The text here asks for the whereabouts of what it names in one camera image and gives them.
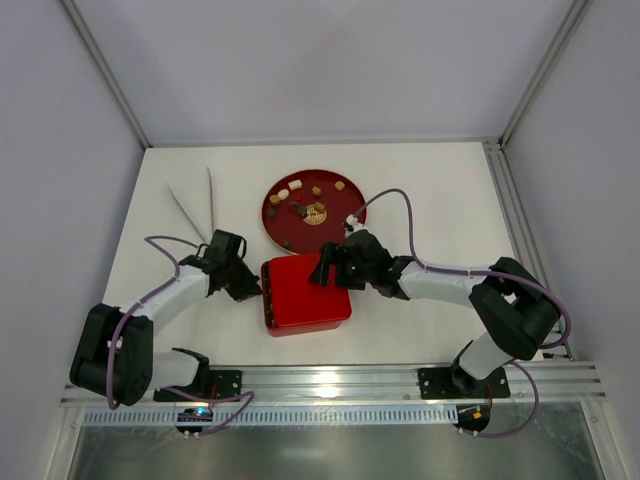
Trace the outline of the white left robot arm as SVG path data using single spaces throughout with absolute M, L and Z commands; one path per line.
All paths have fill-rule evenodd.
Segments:
M 246 240 L 223 230 L 183 259 L 163 247 L 165 235 L 145 241 L 168 257 L 171 276 L 140 299 L 98 303 L 86 317 L 69 372 L 72 385 L 104 397 L 110 409 L 133 406 L 147 392 L 159 401 L 215 401 L 210 360 L 193 350 L 155 349 L 155 336 L 183 311 L 224 291 L 236 302 L 261 295 L 247 266 Z

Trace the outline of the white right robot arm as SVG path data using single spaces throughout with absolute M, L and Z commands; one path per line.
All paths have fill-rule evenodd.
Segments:
M 551 294 L 512 258 L 501 257 L 475 271 L 427 267 L 410 256 L 391 255 L 366 229 L 341 245 L 322 245 L 309 282 L 325 286 L 331 273 L 341 289 L 370 285 L 386 298 L 437 300 L 473 309 L 485 332 L 448 368 L 447 383 L 461 396 L 482 391 L 490 375 L 509 361 L 532 359 L 561 317 Z

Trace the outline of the round red tray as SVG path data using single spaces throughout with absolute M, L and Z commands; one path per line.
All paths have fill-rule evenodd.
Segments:
M 300 180 L 302 186 L 297 190 L 290 190 L 288 183 Z M 337 191 L 335 183 L 341 181 L 346 187 Z M 320 196 L 312 194 L 312 188 L 322 189 Z M 289 196 L 280 199 L 278 205 L 270 203 L 271 196 L 278 196 L 280 190 L 287 189 Z M 314 204 L 320 202 L 325 205 L 323 213 L 314 209 Z M 261 206 L 261 221 L 267 236 L 279 248 L 289 254 L 316 253 L 326 242 L 342 243 L 345 238 L 344 221 L 355 214 L 360 222 L 367 218 L 364 207 L 365 197 L 359 187 L 342 174 L 322 169 L 307 169 L 297 171 L 277 180 L 268 190 Z M 303 205 L 307 208 L 307 215 L 301 217 L 296 208 Z M 277 212 L 274 218 L 266 215 L 268 209 Z M 291 242 L 291 248 L 285 249 L 281 243 Z

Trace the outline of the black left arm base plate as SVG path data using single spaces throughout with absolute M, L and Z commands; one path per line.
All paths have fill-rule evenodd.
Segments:
M 187 386 L 175 386 L 177 393 L 168 388 L 156 390 L 153 400 L 156 402 L 186 401 L 194 397 L 195 401 L 221 400 L 235 397 L 241 393 L 243 372 L 241 370 L 220 370 L 206 368 L 198 372 L 194 381 Z

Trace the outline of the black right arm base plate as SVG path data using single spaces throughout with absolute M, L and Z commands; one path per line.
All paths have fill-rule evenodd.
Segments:
M 477 380 L 458 365 L 421 368 L 417 371 L 423 400 L 509 398 L 510 387 L 503 367 L 488 377 Z

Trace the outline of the right side aluminium rail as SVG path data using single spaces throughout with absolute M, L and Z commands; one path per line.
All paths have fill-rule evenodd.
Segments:
M 497 140 L 484 142 L 483 150 L 515 257 L 543 286 L 551 290 L 552 284 L 508 156 Z

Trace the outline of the aluminium rail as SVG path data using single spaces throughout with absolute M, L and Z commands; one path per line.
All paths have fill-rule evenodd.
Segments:
M 241 393 L 252 391 L 258 402 L 409 402 L 470 403 L 531 401 L 602 401 L 605 388 L 590 362 L 544 360 L 504 367 L 510 387 L 505 399 L 423 400 L 417 371 L 434 364 L 218 366 L 243 372 Z
M 483 150 L 515 257 L 543 286 L 551 290 L 552 284 L 508 156 L 497 140 L 484 142 Z

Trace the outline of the aluminium front rail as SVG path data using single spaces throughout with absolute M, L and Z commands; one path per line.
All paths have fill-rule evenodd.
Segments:
M 423 400 L 417 371 L 434 364 L 218 366 L 243 372 L 241 393 L 252 391 L 258 402 L 409 402 L 470 403 L 531 401 L 602 401 L 605 388 L 590 362 L 544 360 L 504 367 L 510 387 L 505 399 Z

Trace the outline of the left aluminium frame post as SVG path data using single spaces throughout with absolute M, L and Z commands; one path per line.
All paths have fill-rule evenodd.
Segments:
M 58 4 L 138 144 L 144 150 L 151 148 L 152 143 L 144 132 L 77 3 L 73 0 L 60 0 Z

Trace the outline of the aluminium frame post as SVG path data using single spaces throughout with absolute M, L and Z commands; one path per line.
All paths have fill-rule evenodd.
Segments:
M 514 139 L 592 4 L 592 0 L 573 0 L 570 3 L 499 138 L 503 150 Z
M 138 144 L 144 150 L 151 148 L 152 143 L 144 132 L 77 3 L 73 0 L 60 0 L 58 4 Z

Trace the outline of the right aluminium frame post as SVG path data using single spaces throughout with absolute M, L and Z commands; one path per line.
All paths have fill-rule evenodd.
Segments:
M 592 0 L 573 0 L 570 3 L 499 138 L 503 150 L 514 139 L 592 4 Z

